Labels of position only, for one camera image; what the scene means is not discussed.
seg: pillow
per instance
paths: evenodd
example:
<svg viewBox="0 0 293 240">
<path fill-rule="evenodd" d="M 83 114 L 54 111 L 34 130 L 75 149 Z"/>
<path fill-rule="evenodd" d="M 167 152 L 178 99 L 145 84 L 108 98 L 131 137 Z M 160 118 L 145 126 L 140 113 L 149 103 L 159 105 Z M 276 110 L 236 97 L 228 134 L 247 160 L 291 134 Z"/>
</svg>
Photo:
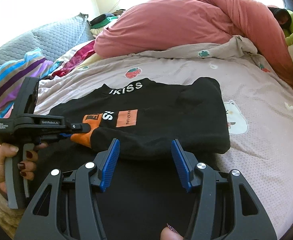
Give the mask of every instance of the pillow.
<svg viewBox="0 0 293 240">
<path fill-rule="evenodd" d="M 54 61 L 75 45 L 93 39 L 87 18 L 88 15 L 80 13 L 21 34 L 0 47 L 0 65 L 19 60 L 36 47 L 42 50 L 48 60 Z"/>
<path fill-rule="evenodd" d="M 57 64 L 47 60 L 39 48 L 27 52 L 23 59 L 11 60 L 0 66 L 0 118 L 2 118 L 13 105 L 26 76 L 48 76 L 58 67 Z"/>
</svg>

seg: finger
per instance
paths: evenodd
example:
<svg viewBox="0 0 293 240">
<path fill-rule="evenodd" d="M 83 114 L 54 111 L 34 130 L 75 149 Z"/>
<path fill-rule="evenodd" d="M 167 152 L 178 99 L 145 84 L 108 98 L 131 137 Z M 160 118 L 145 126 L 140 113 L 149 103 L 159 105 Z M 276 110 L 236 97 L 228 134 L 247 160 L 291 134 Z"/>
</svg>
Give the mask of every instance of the finger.
<svg viewBox="0 0 293 240">
<path fill-rule="evenodd" d="M 19 170 L 21 171 L 35 171 L 36 164 L 31 161 L 22 161 L 18 165 Z"/>
<path fill-rule="evenodd" d="M 36 162 L 38 160 L 38 153 L 36 151 L 26 151 L 26 159 L 31 162 Z"/>
<path fill-rule="evenodd" d="M 13 157 L 18 151 L 18 147 L 8 143 L 2 143 L 0 145 L 0 164 L 3 165 L 6 157 Z"/>
<path fill-rule="evenodd" d="M 38 150 L 44 149 L 44 148 L 46 148 L 46 147 L 48 147 L 48 143 L 46 143 L 46 142 L 42 142 L 41 144 L 36 145 L 36 146 L 34 147 L 34 151 L 38 151 Z"/>
<path fill-rule="evenodd" d="M 160 240 L 183 240 L 183 237 L 166 227 L 161 232 Z"/>
<path fill-rule="evenodd" d="M 20 171 L 20 175 L 28 180 L 33 180 L 34 179 L 34 173 L 31 171 Z"/>
</svg>

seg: beige sleeve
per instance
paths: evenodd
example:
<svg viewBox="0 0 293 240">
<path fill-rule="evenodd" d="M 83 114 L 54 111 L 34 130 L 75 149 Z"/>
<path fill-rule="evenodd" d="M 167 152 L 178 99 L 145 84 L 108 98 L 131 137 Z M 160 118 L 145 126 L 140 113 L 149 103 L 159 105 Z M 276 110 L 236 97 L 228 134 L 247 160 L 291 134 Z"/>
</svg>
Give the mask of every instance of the beige sleeve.
<svg viewBox="0 0 293 240">
<path fill-rule="evenodd" d="M 24 210 L 15 210 L 8 207 L 8 201 L 0 193 L 0 226 L 12 239 Z"/>
</svg>

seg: pink comforter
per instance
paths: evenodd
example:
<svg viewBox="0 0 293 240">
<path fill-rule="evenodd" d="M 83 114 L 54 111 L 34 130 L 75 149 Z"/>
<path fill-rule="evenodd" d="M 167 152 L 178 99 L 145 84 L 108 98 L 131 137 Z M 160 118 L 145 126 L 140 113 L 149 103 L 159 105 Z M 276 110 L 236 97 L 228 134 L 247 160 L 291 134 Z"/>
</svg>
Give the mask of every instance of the pink comforter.
<svg viewBox="0 0 293 240">
<path fill-rule="evenodd" d="M 271 11 L 256 0 L 151 0 L 127 10 L 100 33 L 102 58 L 204 42 L 249 38 L 280 78 L 293 87 L 293 62 Z"/>
</svg>

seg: silver screw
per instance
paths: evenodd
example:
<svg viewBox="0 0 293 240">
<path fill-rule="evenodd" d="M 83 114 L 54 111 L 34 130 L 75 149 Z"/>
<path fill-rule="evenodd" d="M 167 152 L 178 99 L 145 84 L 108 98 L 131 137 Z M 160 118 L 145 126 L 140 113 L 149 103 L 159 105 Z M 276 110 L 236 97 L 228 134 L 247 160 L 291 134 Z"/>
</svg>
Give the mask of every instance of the silver screw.
<svg viewBox="0 0 293 240">
<path fill-rule="evenodd" d="M 85 163 L 85 167 L 86 167 L 87 169 L 91 169 L 91 168 L 93 168 L 94 165 L 95 165 L 95 164 L 94 164 L 93 162 Z"/>
<path fill-rule="evenodd" d="M 233 170 L 231 173 L 232 173 L 233 176 L 239 176 L 240 175 L 240 172 L 238 170 Z"/>
<path fill-rule="evenodd" d="M 52 176 L 57 176 L 59 173 L 60 173 L 60 171 L 58 169 L 54 169 L 51 171 Z"/>
<path fill-rule="evenodd" d="M 206 168 L 206 165 L 205 165 L 205 163 L 198 163 L 198 164 L 197 164 L 197 167 L 198 167 L 198 169 L 203 170 L 203 169 Z"/>
</svg>

